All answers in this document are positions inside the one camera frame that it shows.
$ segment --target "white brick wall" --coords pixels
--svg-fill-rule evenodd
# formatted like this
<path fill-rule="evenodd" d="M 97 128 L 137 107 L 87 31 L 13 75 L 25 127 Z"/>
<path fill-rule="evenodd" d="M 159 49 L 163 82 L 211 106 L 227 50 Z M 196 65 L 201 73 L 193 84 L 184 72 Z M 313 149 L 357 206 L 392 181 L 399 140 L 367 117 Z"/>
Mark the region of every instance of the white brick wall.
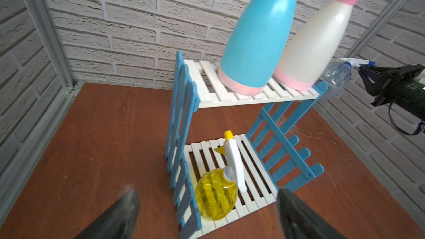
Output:
<path fill-rule="evenodd" d="M 249 1 L 48 0 L 48 4 L 78 77 L 123 84 L 132 78 L 131 85 L 169 88 L 172 75 L 156 76 L 164 75 L 161 70 L 173 71 L 176 50 L 182 50 L 185 58 L 220 61 Z M 298 0 L 291 34 L 327 1 Z M 336 57 L 345 55 L 389 2 L 359 0 Z M 118 71 L 122 64 L 143 67 L 138 70 L 143 74 Z"/>
<path fill-rule="evenodd" d="M 23 0 L 0 0 L 0 174 L 60 88 Z"/>
<path fill-rule="evenodd" d="M 408 0 L 360 53 L 377 66 L 425 64 L 425 0 Z M 364 11 L 356 21 L 376 16 Z M 343 138 L 380 183 L 425 229 L 425 135 L 404 136 L 393 128 L 388 106 L 374 108 L 356 70 L 338 98 L 320 101 L 316 110 Z M 395 123 L 413 132 L 419 119 L 397 105 Z"/>

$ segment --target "white slat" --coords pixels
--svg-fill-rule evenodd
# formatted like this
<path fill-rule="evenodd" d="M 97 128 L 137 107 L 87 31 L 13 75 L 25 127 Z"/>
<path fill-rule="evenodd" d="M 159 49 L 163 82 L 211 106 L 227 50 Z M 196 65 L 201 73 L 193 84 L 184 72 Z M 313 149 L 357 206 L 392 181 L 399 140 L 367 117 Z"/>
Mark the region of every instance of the white slat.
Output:
<path fill-rule="evenodd" d="M 225 142 L 225 139 L 219 138 L 217 141 L 218 141 L 218 143 L 220 143 L 220 146 L 223 146 L 223 144 Z M 242 198 L 243 198 L 243 200 L 245 202 L 245 205 L 247 206 L 248 212 L 254 212 L 254 211 L 258 210 L 257 204 L 254 203 L 251 200 L 251 198 L 249 197 L 248 192 L 241 192 L 241 196 L 242 196 Z"/>
<path fill-rule="evenodd" d="M 254 97 L 254 100 L 262 100 L 262 99 L 266 99 L 267 98 L 267 96 L 263 92 L 261 92 L 258 95 L 254 95 L 253 97 Z"/>
<path fill-rule="evenodd" d="M 264 180 L 266 181 L 270 191 L 272 192 L 274 198 L 276 199 L 278 196 L 278 190 L 276 189 L 276 186 L 270 179 L 270 176 L 266 169 L 263 166 L 263 163 L 258 159 L 257 154 L 255 153 L 255 150 L 252 148 L 251 143 L 249 142 L 249 139 L 245 134 L 241 134 L 241 139 L 245 143 L 245 146 L 247 146 L 247 149 L 249 151 L 249 154 L 251 154 L 252 159 L 254 160 L 255 164 L 257 165 L 258 169 L 260 170 L 261 175 L 263 176 Z"/>
<path fill-rule="evenodd" d="M 210 153 L 210 143 L 207 141 L 202 141 L 201 142 L 201 147 L 202 147 L 202 151 L 204 152 L 204 157 L 205 157 L 205 161 L 207 162 L 208 168 L 210 169 L 210 171 L 215 169 L 215 164 L 214 164 L 214 160 L 211 157 L 211 153 Z M 223 225 L 226 225 L 227 222 L 226 221 L 214 221 L 214 225 L 216 228 L 220 228 Z"/>
<path fill-rule="evenodd" d="M 278 94 L 275 91 L 272 91 L 268 85 L 264 87 L 264 93 L 269 99 L 276 99 L 278 97 Z"/>
<path fill-rule="evenodd" d="M 210 62 L 208 61 L 199 61 L 201 63 L 202 68 L 204 69 L 205 74 L 210 79 L 212 87 L 217 93 L 218 98 L 222 102 L 230 102 L 232 100 L 231 93 L 228 93 L 226 87 L 224 87 L 223 83 L 219 80 L 217 73 L 215 73 L 212 68 Z"/>
<path fill-rule="evenodd" d="M 287 92 L 290 93 L 290 95 L 292 97 L 294 97 L 294 98 L 302 97 L 302 95 L 298 91 L 294 90 L 293 88 L 290 88 L 290 87 L 288 87 L 288 86 L 286 86 L 282 83 L 281 83 L 281 85 L 285 88 L 285 90 L 287 90 Z"/>
<path fill-rule="evenodd" d="M 201 145 L 199 143 L 192 143 L 191 146 L 196 165 L 198 166 L 199 175 L 202 177 L 207 172 L 207 170 L 205 169 L 204 161 L 202 160 L 201 153 L 199 152 Z M 215 229 L 214 222 L 208 221 L 204 218 L 201 218 L 201 224 L 203 234 L 209 233 Z"/>
<path fill-rule="evenodd" d="M 273 78 L 270 78 L 269 85 L 281 98 L 292 97 L 286 90 L 282 89 Z"/>
<path fill-rule="evenodd" d="M 240 136 L 235 136 L 236 143 L 238 144 L 239 150 L 242 153 L 243 158 L 245 159 L 245 162 L 247 163 L 247 166 L 249 170 L 251 171 L 251 174 L 255 181 L 257 182 L 257 186 L 260 189 L 260 191 L 263 193 L 264 199 L 267 201 L 267 204 L 273 203 L 275 201 L 272 194 L 269 194 L 269 191 L 267 190 L 267 187 L 264 185 L 263 180 L 261 179 L 260 175 L 258 174 L 257 169 L 255 168 L 254 164 L 252 163 L 251 158 L 249 157 L 247 150 L 242 144 L 242 139 Z"/>
<path fill-rule="evenodd" d="M 201 102 L 205 103 L 212 103 L 213 100 L 210 97 L 210 91 L 208 91 L 208 88 L 202 79 L 201 74 L 199 73 L 199 70 L 197 69 L 195 62 L 193 60 L 184 59 L 183 60 L 186 65 L 189 68 L 189 74 L 192 78 L 192 81 L 196 83 L 196 87 L 198 90 L 198 96 Z"/>
<path fill-rule="evenodd" d="M 212 148 L 212 152 L 214 153 L 214 157 L 215 157 L 215 160 L 218 163 L 219 168 L 224 168 L 226 165 L 224 164 L 224 161 L 221 157 L 221 154 L 219 154 L 217 151 L 214 151 L 215 148 L 218 148 L 218 141 L 216 141 L 216 140 L 210 141 L 210 146 Z M 242 205 L 239 197 L 236 200 L 235 208 L 238 212 L 239 218 L 247 215 L 247 211 L 243 208 L 243 205 Z"/>

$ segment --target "white spray bottle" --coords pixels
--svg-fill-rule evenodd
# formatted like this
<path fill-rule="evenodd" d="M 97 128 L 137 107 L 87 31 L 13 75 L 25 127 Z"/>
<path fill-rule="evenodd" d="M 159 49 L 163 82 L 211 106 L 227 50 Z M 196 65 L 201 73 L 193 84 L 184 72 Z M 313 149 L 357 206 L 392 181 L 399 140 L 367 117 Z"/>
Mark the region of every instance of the white spray bottle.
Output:
<path fill-rule="evenodd" d="M 357 0 L 331 0 L 292 38 L 274 76 L 283 84 L 306 91 L 320 77 L 344 36 Z"/>

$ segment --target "blue slat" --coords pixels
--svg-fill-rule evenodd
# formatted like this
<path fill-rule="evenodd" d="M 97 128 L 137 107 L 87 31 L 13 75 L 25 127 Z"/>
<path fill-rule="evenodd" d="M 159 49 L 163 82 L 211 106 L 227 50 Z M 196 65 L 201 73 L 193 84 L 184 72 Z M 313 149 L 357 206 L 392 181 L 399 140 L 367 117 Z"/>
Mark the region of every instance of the blue slat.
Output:
<path fill-rule="evenodd" d="M 182 67 L 182 74 L 180 75 L 180 83 L 178 87 L 178 96 L 177 96 L 177 106 L 176 106 L 176 119 L 173 124 L 173 129 L 171 131 L 171 143 L 170 143 L 170 151 L 169 156 L 170 159 L 167 161 L 167 170 L 168 172 L 171 171 L 171 167 L 173 164 L 173 155 L 176 148 L 176 135 L 178 135 L 178 130 L 180 128 L 180 122 L 182 120 L 182 113 L 183 113 L 183 104 L 184 104 L 184 97 L 186 96 L 186 90 L 187 90 L 187 83 L 189 78 L 189 68 L 186 64 Z"/>
<path fill-rule="evenodd" d="M 297 145 L 300 142 L 300 138 L 297 135 L 292 135 L 290 136 L 290 138 L 288 139 L 290 144 L 292 146 Z M 264 164 L 264 166 L 266 167 L 267 170 L 270 170 L 271 168 L 273 168 L 273 166 L 276 165 L 276 163 L 278 163 L 288 152 L 285 151 L 285 149 L 283 147 L 280 147 L 278 151 L 276 151 L 275 154 L 273 154 L 272 157 L 270 157 L 270 159 Z"/>
<path fill-rule="evenodd" d="M 308 183 L 311 180 L 313 180 L 314 178 L 318 177 L 319 175 L 321 175 L 325 171 L 325 168 L 321 164 L 318 164 L 318 163 L 314 164 L 312 167 L 310 167 L 310 169 L 314 174 L 314 177 L 312 179 L 307 179 L 301 173 L 296 178 L 292 179 L 289 183 L 284 185 L 284 188 L 287 188 L 287 189 L 294 192 L 295 190 L 299 189 L 300 187 L 302 187 L 306 183 Z"/>
<path fill-rule="evenodd" d="M 195 233 L 195 231 L 201 229 L 198 226 L 198 221 L 199 221 L 199 223 L 201 221 L 200 221 L 200 219 L 198 219 L 198 220 L 197 219 L 198 219 L 198 217 L 196 216 L 196 214 L 192 213 L 192 215 L 190 215 L 186 224 L 183 226 L 182 230 L 178 234 L 180 236 L 180 239 L 188 239 Z"/>
<path fill-rule="evenodd" d="M 187 168 L 187 163 L 181 159 L 180 160 L 180 175 L 177 179 L 176 187 L 174 188 L 174 194 L 173 194 L 173 202 L 174 205 L 177 204 L 177 200 L 180 196 L 180 192 L 183 189 L 184 181 L 186 181 L 187 176 L 189 175 L 189 170 Z"/>
<path fill-rule="evenodd" d="M 177 51 L 176 54 L 176 68 L 174 69 L 174 82 L 173 82 L 173 93 L 171 94 L 171 107 L 170 107 L 170 120 L 168 122 L 168 132 L 167 132 L 167 141 L 165 146 L 165 158 L 168 159 L 168 152 L 170 150 L 171 142 L 171 130 L 174 124 L 174 113 L 176 110 L 176 101 L 177 101 L 177 90 L 178 90 L 178 81 L 180 80 L 180 73 L 183 65 L 183 54 L 181 51 Z"/>
<path fill-rule="evenodd" d="M 300 154 L 300 157 L 303 160 L 306 160 L 308 157 L 310 157 L 311 153 L 310 150 L 307 148 L 302 148 L 298 152 Z M 276 183 L 284 178 L 285 175 L 287 175 L 290 171 L 294 170 L 297 167 L 293 159 L 290 159 L 289 161 L 285 162 L 284 165 L 282 165 L 273 175 L 273 181 Z"/>
<path fill-rule="evenodd" d="M 180 223 L 182 221 L 183 214 L 186 212 L 187 208 L 190 205 L 190 202 L 192 202 L 192 199 L 193 198 L 192 198 L 192 194 L 190 193 L 190 189 L 186 189 L 184 191 L 182 201 L 177 207 L 177 212 L 176 212 L 177 223 Z"/>
<path fill-rule="evenodd" d="M 304 162 L 304 160 L 300 157 L 300 154 L 294 149 L 294 147 L 291 146 L 288 139 L 285 137 L 285 135 L 282 133 L 282 131 L 279 129 L 278 125 L 276 125 L 272 118 L 269 116 L 269 114 L 266 112 L 266 110 L 261 109 L 260 115 L 263 117 L 264 121 L 270 126 L 272 129 L 274 136 L 278 138 L 280 143 L 282 144 L 282 147 L 288 152 L 288 154 L 291 156 L 291 158 L 294 160 L 295 164 L 300 168 L 301 172 L 305 175 L 307 179 L 311 179 L 312 172 L 310 168 L 307 166 L 307 164 Z"/>
<path fill-rule="evenodd" d="M 292 102 L 283 102 L 279 105 L 279 107 L 276 109 L 276 111 L 272 115 L 272 119 L 274 122 L 279 121 L 279 119 L 282 117 L 282 115 L 286 112 L 286 110 L 289 108 L 289 106 L 292 104 Z M 268 125 L 265 125 L 261 132 L 258 134 L 258 136 L 255 138 L 254 141 L 252 141 L 252 145 L 255 149 L 257 149 L 258 145 L 263 141 L 263 139 L 267 136 L 267 134 L 270 132 L 270 128 Z"/>
<path fill-rule="evenodd" d="M 192 120 L 193 109 L 195 104 L 199 104 L 198 93 L 196 91 L 196 85 L 194 82 L 190 82 L 187 86 L 187 97 L 186 104 L 184 108 L 184 116 L 183 116 L 183 124 L 180 132 L 180 137 L 177 143 L 177 151 L 174 157 L 173 166 L 171 169 L 171 178 L 170 178 L 170 186 L 174 188 L 176 185 L 176 174 L 178 169 L 178 163 L 183 155 L 183 148 L 186 143 L 187 134 L 189 132 L 190 121 Z"/>

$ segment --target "spray bottle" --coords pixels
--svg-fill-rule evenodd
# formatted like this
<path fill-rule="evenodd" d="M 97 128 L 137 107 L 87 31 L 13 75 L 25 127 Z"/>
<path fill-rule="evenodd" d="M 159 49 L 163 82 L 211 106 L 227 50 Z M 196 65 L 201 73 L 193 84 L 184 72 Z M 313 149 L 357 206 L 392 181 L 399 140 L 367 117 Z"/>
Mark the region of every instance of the spray bottle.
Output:
<path fill-rule="evenodd" d="M 224 154 L 227 166 L 205 173 L 196 186 L 195 198 L 199 213 L 207 220 L 220 220 L 233 210 L 238 188 L 247 191 L 239 148 L 230 130 L 224 133 L 226 141 L 214 151 Z"/>
<path fill-rule="evenodd" d="M 260 94 L 272 77 L 288 39 L 297 0 L 251 0 L 242 13 L 218 69 L 236 93 Z"/>
<path fill-rule="evenodd" d="M 274 72 L 283 84 L 308 90 L 321 75 L 344 35 L 357 0 L 331 0 L 286 46 Z"/>

